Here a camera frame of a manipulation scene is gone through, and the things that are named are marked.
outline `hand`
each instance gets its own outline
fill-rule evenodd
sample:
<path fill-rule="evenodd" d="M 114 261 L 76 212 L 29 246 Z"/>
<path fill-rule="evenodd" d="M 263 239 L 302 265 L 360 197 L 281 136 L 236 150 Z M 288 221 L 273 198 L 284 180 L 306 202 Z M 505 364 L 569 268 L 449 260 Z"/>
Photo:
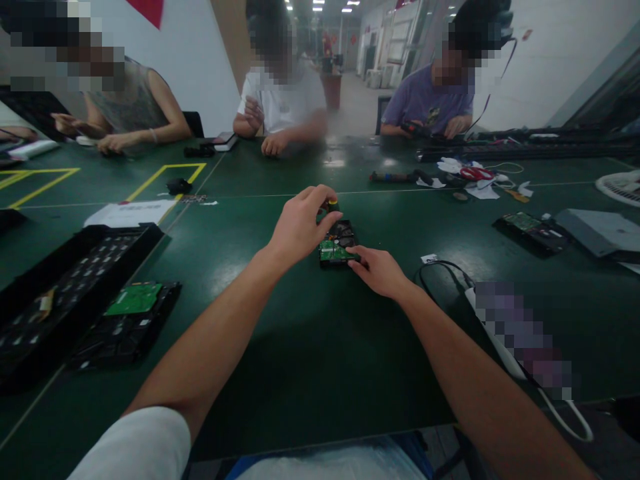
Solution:
<path fill-rule="evenodd" d="M 262 112 L 260 105 L 258 105 L 258 100 L 253 97 L 247 97 L 245 118 L 249 126 L 256 131 L 260 130 L 260 127 L 265 122 L 265 114 Z"/>
<path fill-rule="evenodd" d="M 459 133 L 465 132 L 471 126 L 471 116 L 470 115 L 461 115 L 459 117 L 454 117 L 449 120 L 447 124 L 447 129 L 445 130 L 445 137 L 448 140 L 451 140 Z"/>
<path fill-rule="evenodd" d="M 378 295 L 399 301 L 411 290 L 413 284 L 389 252 L 362 245 L 348 247 L 347 252 L 360 255 L 360 262 L 350 260 L 349 266 Z"/>
<path fill-rule="evenodd" d="M 142 142 L 141 132 L 122 133 L 120 135 L 107 135 L 98 142 L 98 150 L 104 154 L 110 151 L 122 153 L 123 149 L 132 147 Z"/>
<path fill-rule="evenodd" d="M 289 269 L 318 248 L 333 224 L 342 218 L 341 212 L 331 212 L 316 225 L 316 216 L 328 200 L 337 200 L 335 192 L 326 185 L 318 185 L 306 188 L 286 202 L 266 246 L 270 256 Z"/>
<path fill-rule="evenodd" d="M 268 157 L 277 157 L 289 144 L 286 130 L 268 136 L 262 144 L 262 153 Z"/>
<path fill-rule="evenodd" d="M 55 129 L 63 135 L 73 135 L 78 131 L 82 132 L 83 129 L 89 127 L 87 122 L 82 120 L 78 120 L 71 115 L 66 115 L 64 113 L 52 113 L 51 116 L 55 120 Z"/>

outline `black cable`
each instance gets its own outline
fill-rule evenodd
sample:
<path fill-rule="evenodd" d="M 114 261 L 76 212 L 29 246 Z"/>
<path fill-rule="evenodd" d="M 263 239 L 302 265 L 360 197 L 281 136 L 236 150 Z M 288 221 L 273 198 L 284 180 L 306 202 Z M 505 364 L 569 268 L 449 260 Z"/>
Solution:
<path fill-rule="evenodd" d="M 504 70 L 504 72 L 502 72 L 502 76 L 500 77 L 501 79 L 504 78 L 505 73 L 507 72 L 507 69 L 509 68 L 509 64 L 511 63 L 511 59 L 513 58 L 513 54 L 515 53 L 515 48 L 518 46 L 518 39 L 517 38 L 514 37 L 511 40 L 509 40 L 508 42 L 510 42 L 510 41 L 514 42 L 513 50 L 511 50 L 511 55 L 509 56 L 509 60 L 507 60 L 507 64 L 505 65 L 505 70 Z M 487 97 L 487 102 L 485 103 L 485 108 L 484 108 L 484 110 L 482 110 L 482 113 L 478 117 L 478 120 L 473 122 L 473 124 L 467 129 L 465 134 L 468 133 L 472 128 L 474 128 L 476 126 L 476 124 L 480 121 L 482 116 L 485 114 L 485 112 L 487 111 L 487 107 L 489 106 L 489 100 L 491 100 L 491 94 L 489 94 L 489 96 Z"/>
<path fill-rule="evenodd" d="M 475 282 L 473 281 L 473 279 L 467 274 L 467 272 L 462 270 L 462 268 L 458 267 L 458 265 L 456 265 L 454 262 L 450 262 L 450 261 L 446 261 L 446 260 L 435 260 L 435 261 L 430 261 L 430 262 L 422 265 L 413 274 L 413 282 L 415 283 L 415 278 L 416 278 L 416 276 L 418 276 L 420 278 L 420 284 L 422 285 L 422 288 L 425 290 L 425 292 L 427 292 L 427 294 L 429 294 L 430 297 L 433 298 L 433 296 L 429 292 L 429 289 L 427 288 L 427 283 L 425 282 L 425 279 L 422 276 L 422 270 L 424 270 L 426 267 L 428 267 L 430 265 L 436 265 L 436 264 L 447 265 L 449 267 L 453 267 L 453 268 L 455 268 L 457 270 L 460 270 L 460 272 L 462 272 L 462 275 L 465 278 L 465 282 L 467 283 L 467 286 L 469 288 L 475 288 Z"/>

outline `small fan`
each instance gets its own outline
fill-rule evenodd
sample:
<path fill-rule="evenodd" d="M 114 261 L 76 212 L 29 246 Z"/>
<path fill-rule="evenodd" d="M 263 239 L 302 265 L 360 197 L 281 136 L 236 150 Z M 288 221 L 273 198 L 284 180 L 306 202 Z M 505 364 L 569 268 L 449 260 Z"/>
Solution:
<path fill-rule="evenodd" d="M 640 170 L 606 175 L 600 178 L 595 186 L 614 200 L 640 207 Z"/>

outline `table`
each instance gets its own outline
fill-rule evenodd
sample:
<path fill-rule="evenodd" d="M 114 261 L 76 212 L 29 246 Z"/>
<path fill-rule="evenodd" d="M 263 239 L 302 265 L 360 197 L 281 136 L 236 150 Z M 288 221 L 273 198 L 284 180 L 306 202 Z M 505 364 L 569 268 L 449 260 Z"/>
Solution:
<path fill-rule="evenodd" d="M 330 139 L 286 160 L 266 159 L 259 141 L 242 141 L 209 161 L 184 159 L 189 142 L 158 148 L 135 162 L 103 159 L 65 145 L 27 170 L 79 169 L 20 205 L 29 222 L 0 237 L 0 287 L 24 272 L 108 202 L 129 198 L 164 165 L 204 163 L 195 189 L 217 206 L 178 205 L 163 222 L 167 236 L 134 280 L 180 281 L 180 299 L 149 356 L 136 365 L 82 375 L 58 371 L 32 391 L 0 399 L 0 470 L 7 478 L 65 478 L 124 411 L 164 352 L 268 242 L 284 202 L 308 185 L 339 193 L 362 244 L 388 249 L 408 275 L 420 256 L 437 253 L 476 281 L 510 281 L 525 295 L 554 346 L 581 376 L 577 401 L 640 392 L 636 367 L 640 277 L 593 259 L 580 246 L 542 260 L 492 228 L 505 213 L 568 208 L 640 213 L 598 192 L 593 182 L 630 167 L 614 159 L 518 162 L 516 181 L 531 181 L 532 202 L 460 203 L 452 190 L 370 183 L 373 170 L 416 168 L 404 139 Z M 199 166 L 170 167 L 136 200 L 152 200 L 172 177 Z M 435 172 L 434 165 L 422 165 Z M 7 206 L 66 172 L 34 173 L 2 188 Z M 0 175 L 0 181 L 7 174 Z M 447 271 L 433 267 L 430 290 L 444 310 L 497 358 Z M 538 404 L 527 384 L 522 387 Z M 220 394 L 192 460 L 217 459 L 454 422 L 413 330 L 392 302 L 348 270 L 321 271 L 316 255 L 280 282 L 246 354 Z M 16 424 L 19 427 L 12 433 Z"/>

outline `green circuit board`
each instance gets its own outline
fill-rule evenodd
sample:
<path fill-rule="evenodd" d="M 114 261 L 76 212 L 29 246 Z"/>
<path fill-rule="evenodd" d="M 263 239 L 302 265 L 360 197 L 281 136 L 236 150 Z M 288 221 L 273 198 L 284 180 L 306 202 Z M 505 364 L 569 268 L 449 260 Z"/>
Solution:
<path fill-rule="evenodd" d="M 134 284 L 120 290 L 105 316 L 144 313 L 153 308 L 162 285 L 155 282 Z"/>
<path fill-rule="evenodd" d="M 324 240 L 322 243 L 320 243 L 321 261 L 350 260 L 354 258 L 354 255 L 348 253 L 340 245 L 336 245 L 333 240 Z"/>

